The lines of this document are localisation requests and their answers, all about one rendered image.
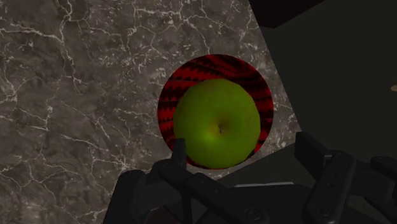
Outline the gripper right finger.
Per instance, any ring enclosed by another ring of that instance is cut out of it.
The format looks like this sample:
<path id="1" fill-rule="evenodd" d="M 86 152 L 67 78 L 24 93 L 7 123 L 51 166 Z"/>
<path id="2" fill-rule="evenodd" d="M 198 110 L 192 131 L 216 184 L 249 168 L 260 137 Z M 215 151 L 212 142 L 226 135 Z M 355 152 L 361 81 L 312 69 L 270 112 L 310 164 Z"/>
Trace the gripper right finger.
<path id="1" fill-rule="evenodd" d="M 305 224 L 352 224 L 346 213 L 351 195 L 363 197 L 391 224 L 397 224 L 397 158 L 376 156 L 369 163 L 329 150 L 306 132 L 295 137 L 295 158 L 316 180 L 305 205 Z"/>

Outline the green apple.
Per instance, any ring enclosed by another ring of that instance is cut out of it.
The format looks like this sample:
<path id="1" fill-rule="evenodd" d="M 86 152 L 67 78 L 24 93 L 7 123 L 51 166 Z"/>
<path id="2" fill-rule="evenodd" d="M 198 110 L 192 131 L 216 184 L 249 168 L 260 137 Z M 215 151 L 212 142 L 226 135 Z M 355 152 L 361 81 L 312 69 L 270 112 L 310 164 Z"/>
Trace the green apple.
<path id="1" fill-rule="evenodd" d="M 260 136 L 260 116 L 253 98 L 240 85 L 213 79 L 190 87 L 173 115 L 174 135 L 186 154 L 209 169 L 245 161 Z"/>

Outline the red black patterned plate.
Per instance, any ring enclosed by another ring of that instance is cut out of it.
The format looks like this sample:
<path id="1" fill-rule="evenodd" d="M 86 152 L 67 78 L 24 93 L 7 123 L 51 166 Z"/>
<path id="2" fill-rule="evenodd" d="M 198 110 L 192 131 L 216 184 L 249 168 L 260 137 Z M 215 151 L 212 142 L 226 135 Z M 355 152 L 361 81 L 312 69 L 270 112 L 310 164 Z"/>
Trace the red black patterned plate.
<path id="1" fill-rule="evenodd" d="M 177 138 L 174 135 L 173 115 L 186 91 L 203 81 L 224 79 L 240 85 L 253 98 L 260 116 L 260 136 L 252 157 L 268 138 L 274 118 L 272 94 L 262 75 L 250 64 L 230 55 L 210 54 L 192 59 L 178 69 L 166 81 L 158 99 L 157 119 L 160 133 L 170 149 L 174 149 Z M 194 163 L 188 157 L 188 163 Z"/>

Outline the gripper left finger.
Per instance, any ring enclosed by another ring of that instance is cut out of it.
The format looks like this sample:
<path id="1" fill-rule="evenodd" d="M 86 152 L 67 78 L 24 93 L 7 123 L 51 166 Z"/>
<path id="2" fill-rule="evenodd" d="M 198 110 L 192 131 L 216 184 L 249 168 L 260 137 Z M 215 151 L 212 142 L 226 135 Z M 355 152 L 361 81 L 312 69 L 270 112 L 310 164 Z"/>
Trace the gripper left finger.
<path id="1" fill-rule="evenodd" d="M 186 169 L 185 140 L 177 139 L 170 159 L 156 162 L 156 182 L 141 170 L 119 175 L 103 224 L 147 224 L 150 212 L 166 207 L 180 224 L 269 224 L 264 207 L 205 174 Z"/>

